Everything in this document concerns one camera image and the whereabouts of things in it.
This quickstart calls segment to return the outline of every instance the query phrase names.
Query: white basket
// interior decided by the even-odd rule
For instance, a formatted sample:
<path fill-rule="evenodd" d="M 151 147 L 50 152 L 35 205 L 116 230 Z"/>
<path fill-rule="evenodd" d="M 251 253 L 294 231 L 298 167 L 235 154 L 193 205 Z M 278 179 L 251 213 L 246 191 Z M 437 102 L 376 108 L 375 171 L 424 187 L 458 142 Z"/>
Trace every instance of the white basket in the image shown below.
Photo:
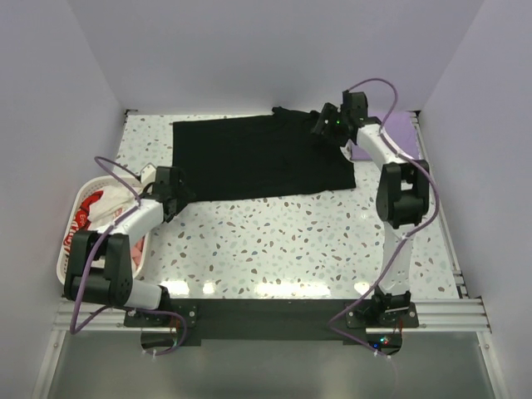
<path fill-rule="evenodd" d="M 135 179 L 132 176 L 121 175 L 121 178 L 126 183 L 128 183 L 134 188 L 141 187 L 139 180 Z M 81 187 L 81 189 L 77 193 L 76 201 L 74 202 L 74 206 L 72 207 L 72 212 L 70 213 L 70 218 L 68 219 L 68 223 L 66 224 L 65 233 L 62 236 L 61 251 L 59 251 L 59 259 L 57 260 L 57 278 L 59 278 L 59 281 L 61 282 L 61 284 L 65 283 L 65 277 L 67 275 L 67 265 L 68 265 L 68 255 L 67 255 L 67 252 L 65 251 L 65 248 L 62 242 L 64 238 L 68 235 L 71 222 L 76 216 L 76 212 L 80 208 L 81 203 L 87 197 L 92 195 L 95 191 L 98 191 L 108 185 L 121 186 L 121 183 L 115 180 L 111 176 L 96 177 L 95 179 L 92 179 L 88 181 L 87 183 L 85 183 L 85 185 L 83 185 L 83 187 Z M 140 258 L 140 264 L 139 264 L 139 267 L 136 269 L 136 271 L 133 272 L 133 278 L 136 278 L 139 275 L 140 271 L 142 270 L 142 266 L 144 266 L 145 257 L 146 257 L 146 254 L 148 253 L 148 248 L 150 247 L 150 241 L 151 241 L 151 232 L 149 232 L 144 237 L 144 246 L 142 247 L 142 256 Z"/>

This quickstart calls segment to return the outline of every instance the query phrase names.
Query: purple mat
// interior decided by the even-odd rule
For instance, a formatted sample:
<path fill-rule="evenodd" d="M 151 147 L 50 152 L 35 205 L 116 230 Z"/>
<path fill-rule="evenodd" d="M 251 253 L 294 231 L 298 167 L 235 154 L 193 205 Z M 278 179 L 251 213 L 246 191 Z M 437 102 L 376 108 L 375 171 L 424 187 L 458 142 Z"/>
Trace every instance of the purple mat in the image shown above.
<path fill-rule="evenodd" d="M 370 112 L 371 116 L 377 116 L 380 120 L 386 112 Z M 420 158 L 417 147 L 417 132 L 411 122 L 410 112 L 394 112 L 386 122 L 386 132 L 399 145 L 403 151 L 415 160 Z M 356 145 L 352 146 L 352 160 L 371 160 L 366 151 Z"/>

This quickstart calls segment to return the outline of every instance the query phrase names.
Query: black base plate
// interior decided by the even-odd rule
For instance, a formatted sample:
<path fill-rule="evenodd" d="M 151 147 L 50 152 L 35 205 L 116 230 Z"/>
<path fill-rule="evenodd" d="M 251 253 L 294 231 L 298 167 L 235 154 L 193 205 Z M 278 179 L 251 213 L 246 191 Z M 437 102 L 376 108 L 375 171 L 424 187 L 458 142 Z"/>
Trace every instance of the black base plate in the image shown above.
<path fill-rule="evenodd" d="M 197 346 L 203 339 L 344 341 L 331 331 L 327 322 L 353 301 L 344 299 L 171 299 L 171 310 L 187 321 L 189 331 L 185 346 Z M 362 301 L 357 310 L 370 305 Z M 402 316 L 404 328 L 419 327 L 416 307 Z M 126 314 L 124 326 L 130 328 L 163 328 L 170 318 L 157 318 L 137 313 Z M 367 342 L 366 328 L 382 328 L 367 324 L 353 314 L 335 323 L 335 327 Z M 167 332 L 155 335 L 168 336 Z"/>

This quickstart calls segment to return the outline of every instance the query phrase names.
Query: terrazzo surface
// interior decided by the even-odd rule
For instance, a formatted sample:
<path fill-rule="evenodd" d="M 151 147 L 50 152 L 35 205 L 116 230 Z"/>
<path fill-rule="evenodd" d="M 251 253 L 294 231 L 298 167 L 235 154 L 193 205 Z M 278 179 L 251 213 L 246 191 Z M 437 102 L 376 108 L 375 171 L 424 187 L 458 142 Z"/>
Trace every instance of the terrazzo surface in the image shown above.
<path fill-rule="evenodd" d="M 116 160 L 171 165 L 172 122 L 225 117 L 129 115 Z M 154 230 L 138 278 L 175 298 L 357 298 L 378 277 L 384 230 L 380 173 L 369 161 L 354 170 L 353 190 L 189 204 Z M 439 220 L 414 240 L 413 299 L 458 298 Z"/>

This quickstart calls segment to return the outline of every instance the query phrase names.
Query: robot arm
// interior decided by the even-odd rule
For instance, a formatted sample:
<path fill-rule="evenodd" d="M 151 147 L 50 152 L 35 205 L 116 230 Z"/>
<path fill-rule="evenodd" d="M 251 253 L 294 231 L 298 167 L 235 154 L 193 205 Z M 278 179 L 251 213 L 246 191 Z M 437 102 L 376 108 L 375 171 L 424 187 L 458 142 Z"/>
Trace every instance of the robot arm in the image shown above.
<path fill-rule="evenodd" d="M 381 171 L 376 206 L 384 223 L 384 268 L 412 225 L 418 225 L 428 212 L 429 182 L 413 164 L 399 156 L 411 158 L 388 136 L 378 118 L 368 116 L 363 92 L 345 91 L 342 97 L 340 109 L 325 104 L 313 134 L 334 145 L 345 146 L 351 141 L 363 148 Z M 416 163 L 429 171 L 426 161 L 417 160 Z M 392 323 L 408 310 L 412 244 L 410 237 L 375 290 L 370 312 L 373 318 Z"/>
<path fill-rule="evenodd" d="M 96 251 L 95 260 L 105 258 L 104 268 L 91 268 L 84 302 L 113 308 L 157 309 L 169 299 L 165 287 L 133 279 L 130 251 L 145 234 L 163 222 L 170 222 L 194 198 L 184 180 L 179 168 L 156 169 L 155 180 L 149 183 L 151 192 L 145 189 L 142 193 L 139 209 L 122 220 Z M 108 227 L 79 230 L 72 237 L 64 287 L 67 299 L 76 300 L 88 255 Z"/>

